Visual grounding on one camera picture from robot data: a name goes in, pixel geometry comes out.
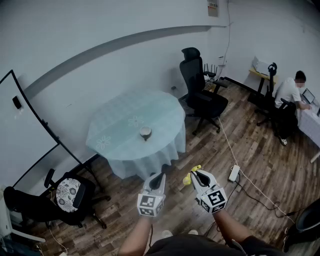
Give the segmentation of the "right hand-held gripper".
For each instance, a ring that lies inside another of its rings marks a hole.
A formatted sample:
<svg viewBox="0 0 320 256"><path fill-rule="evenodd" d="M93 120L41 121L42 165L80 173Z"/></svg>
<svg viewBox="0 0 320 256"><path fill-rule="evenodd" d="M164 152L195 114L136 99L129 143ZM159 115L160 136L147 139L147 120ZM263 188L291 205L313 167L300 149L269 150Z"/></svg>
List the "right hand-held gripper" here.
<svg viewBox="0 0 320 256"><path fill-rule="evenodd" d="M216 213L226 207L227 195L223 187L210 172L199 169L190 173L191 181L196 190L196 201L208 213Z"/></svg>

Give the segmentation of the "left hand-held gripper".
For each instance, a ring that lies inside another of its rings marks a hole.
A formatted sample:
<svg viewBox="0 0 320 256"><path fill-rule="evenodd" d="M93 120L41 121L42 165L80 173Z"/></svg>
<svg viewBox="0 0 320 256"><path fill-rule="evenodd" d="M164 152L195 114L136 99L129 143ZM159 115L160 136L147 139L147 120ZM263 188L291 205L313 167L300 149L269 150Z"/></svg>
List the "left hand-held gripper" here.
<svg viewBox="0 0 320 256"><path fill-rule="evenodd" d="M152 191L157 189L158 174L152 173L143 184L143 191ZM162 195L139 193L137 198L137 210L140 216L157 217L162 208L164 207L166 174L160 174L160 184L158 192Z"/></svg>

